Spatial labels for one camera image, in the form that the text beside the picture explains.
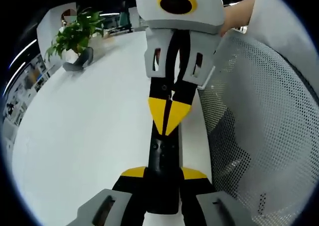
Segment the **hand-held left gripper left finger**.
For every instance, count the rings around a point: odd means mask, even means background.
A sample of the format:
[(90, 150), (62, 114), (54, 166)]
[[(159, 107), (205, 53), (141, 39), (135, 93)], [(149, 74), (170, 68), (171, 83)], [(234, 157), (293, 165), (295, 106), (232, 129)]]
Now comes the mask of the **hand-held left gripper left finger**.
[(70, 226), (141, 226), (146, 213), (147, 167), (121, 173), (112, 189), (103, 189), (78, 208)]

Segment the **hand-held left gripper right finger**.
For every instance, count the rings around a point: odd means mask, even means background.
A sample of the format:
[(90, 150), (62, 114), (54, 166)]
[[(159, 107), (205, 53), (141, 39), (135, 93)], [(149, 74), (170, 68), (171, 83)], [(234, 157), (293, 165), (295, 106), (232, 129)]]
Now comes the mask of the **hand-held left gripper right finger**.
[(204, 173), (183, 167), (181, 213), (186, 226), (255, 226), (251, 213), (225, 191), (217, 192)]

